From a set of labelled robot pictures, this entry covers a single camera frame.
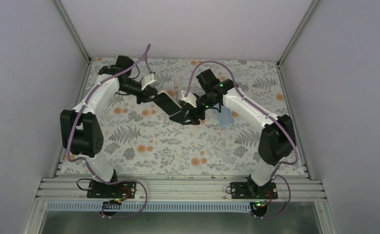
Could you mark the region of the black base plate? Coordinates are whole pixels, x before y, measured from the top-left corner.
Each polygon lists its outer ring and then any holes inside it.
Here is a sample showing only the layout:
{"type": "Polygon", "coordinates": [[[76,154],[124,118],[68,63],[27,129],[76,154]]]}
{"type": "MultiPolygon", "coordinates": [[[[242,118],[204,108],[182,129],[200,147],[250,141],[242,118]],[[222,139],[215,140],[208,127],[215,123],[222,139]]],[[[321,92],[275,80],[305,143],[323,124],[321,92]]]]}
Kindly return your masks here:
{"type": "Polygon", "coordinates": [[[227,193],[232,199],[277,199],[278,190],[274,182],[269,181],[264,186],[249,182],[231,182],[227,193]]]}
{"type": "Polygon", "coordinates": [[[87,191],[87,198],[125,199],[134,198],[136,182],[126,181],[115,185],[91,181],[87,191]]]}

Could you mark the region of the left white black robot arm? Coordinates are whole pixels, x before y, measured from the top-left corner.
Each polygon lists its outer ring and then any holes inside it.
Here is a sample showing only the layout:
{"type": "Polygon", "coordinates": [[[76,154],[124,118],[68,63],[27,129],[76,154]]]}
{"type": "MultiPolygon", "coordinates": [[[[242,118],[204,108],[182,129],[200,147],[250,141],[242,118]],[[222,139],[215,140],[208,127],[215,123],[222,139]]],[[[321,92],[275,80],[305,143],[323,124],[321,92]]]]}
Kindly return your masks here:
{"type": "Polygon", "coordinates": [[[60,114],[60,127],[65,157],[69,162],[82,161],[93,175],[93,180],[101,182],[99,190],[106,197],[113,197],[119,191],[119,184],[114,168],[100,154],[104,136],[98,121],[98,115],[109,100],[118,92],[136,96],[137,102],[148,102],[156,96],[157,91],[151,87],[156,79],[154,72],[141,80],[131,78],[131,70],[146,56],[134,62],[127,56],[119,56],[116,63],[103,66],[97,76],[94,87],[71,110],[60,114]]]}

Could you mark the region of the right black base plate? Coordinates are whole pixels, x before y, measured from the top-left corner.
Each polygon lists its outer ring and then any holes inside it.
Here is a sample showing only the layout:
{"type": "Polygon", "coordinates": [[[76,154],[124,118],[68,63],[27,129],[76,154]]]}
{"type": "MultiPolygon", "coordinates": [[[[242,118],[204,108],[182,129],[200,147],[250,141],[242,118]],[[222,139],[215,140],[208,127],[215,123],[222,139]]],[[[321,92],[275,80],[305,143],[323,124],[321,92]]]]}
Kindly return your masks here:
{"type": "Polygon", "coordinates": [[[249,182],[231,182],[227,193],[232,199],[277,199],[278,190],[274,182],[269,181],[264,186],[249,182]]]}

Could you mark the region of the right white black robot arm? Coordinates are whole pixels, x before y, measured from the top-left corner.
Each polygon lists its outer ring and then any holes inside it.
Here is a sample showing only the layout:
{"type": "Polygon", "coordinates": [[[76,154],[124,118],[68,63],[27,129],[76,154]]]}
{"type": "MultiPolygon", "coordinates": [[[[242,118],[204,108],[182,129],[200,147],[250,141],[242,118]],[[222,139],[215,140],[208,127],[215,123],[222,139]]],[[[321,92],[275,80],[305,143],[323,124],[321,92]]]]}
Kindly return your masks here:
{"type": "Polygon", "coordinates": [[[283,158],[296,149],[292,119],[264,109],[232,80],[220,81],[210,69],[200,73],[196,79],[205,94],[199,97],[182,91],[179,95],[181,110],[170,116],[170,120],[182,125],[198,125],[205,118],[207,109],[219,105],[235,111],[250,125],[258,127],[261,131],[258,145],[260,160],[247,178],[247,192],[252,198],[260,198],[271,191],[271,180],[283,158]]]}

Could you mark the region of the aluminium extrusion rail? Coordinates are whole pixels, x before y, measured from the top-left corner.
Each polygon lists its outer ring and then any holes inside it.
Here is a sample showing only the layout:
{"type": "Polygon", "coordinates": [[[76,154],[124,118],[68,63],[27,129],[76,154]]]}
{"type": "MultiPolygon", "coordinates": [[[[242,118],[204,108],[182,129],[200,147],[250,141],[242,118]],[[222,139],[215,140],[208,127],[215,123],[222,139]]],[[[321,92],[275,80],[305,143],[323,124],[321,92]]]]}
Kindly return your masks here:
{"type": "MultiPolygon", "coordinates": [[[[87,200],[87,193],[76,186],[77,176],[58,176],[42,179],[36,193],[37,200],[87,200]]],[[[137,186],[136,201],[202,201],[228,202],[231,195],[225,188],[231,182],[242,182],[245,176],[148,176],[137,177],[144,187],[137,186]]],[[[291,195],[292,201],[325,201],[327,196],[320,180],[301,176],[285,176],[275,179],[278,201],[291,195]]]]}

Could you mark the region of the light blue phone case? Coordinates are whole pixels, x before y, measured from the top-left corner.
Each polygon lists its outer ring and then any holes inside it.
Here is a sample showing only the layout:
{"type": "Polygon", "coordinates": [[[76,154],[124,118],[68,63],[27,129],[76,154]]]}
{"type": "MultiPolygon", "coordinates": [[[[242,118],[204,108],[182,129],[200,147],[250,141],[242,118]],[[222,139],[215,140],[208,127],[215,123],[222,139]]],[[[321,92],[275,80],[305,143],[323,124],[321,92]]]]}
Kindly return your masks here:
{"type": "Polygon", "coordinates": [[[216,116],[218,123],[223,127],[231,126],[234,124],[234,118],[231,110],[225,106],[221,108],[221,111],[216,111],[216,116]]]}

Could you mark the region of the black phone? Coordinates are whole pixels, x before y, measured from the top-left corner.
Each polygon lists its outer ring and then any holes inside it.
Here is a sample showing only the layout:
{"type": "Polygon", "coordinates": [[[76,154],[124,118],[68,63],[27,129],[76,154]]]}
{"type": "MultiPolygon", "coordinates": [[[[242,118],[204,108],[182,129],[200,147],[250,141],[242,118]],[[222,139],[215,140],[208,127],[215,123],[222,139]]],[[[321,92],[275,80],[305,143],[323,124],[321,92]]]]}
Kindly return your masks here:
{"type": "Polygon", "coordinates": [[[152,101],[161,108],[168,116],[172,116],[181,111],[181,106],[173,100],[166,91],[160,91],[152,101]]]}

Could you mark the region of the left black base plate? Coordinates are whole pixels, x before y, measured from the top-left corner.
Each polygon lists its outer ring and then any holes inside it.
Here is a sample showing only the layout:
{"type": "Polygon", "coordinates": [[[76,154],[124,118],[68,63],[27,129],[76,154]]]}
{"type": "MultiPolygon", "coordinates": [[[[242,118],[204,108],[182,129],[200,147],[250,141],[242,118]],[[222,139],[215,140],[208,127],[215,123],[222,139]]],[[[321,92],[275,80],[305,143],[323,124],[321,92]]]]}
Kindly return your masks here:
{"type": "Polygon", "coordinates": [[[126,181],[115,185],[91,181],[87,191],[87,198],[125,199],[134,198],[136,182],[126,181]]]}

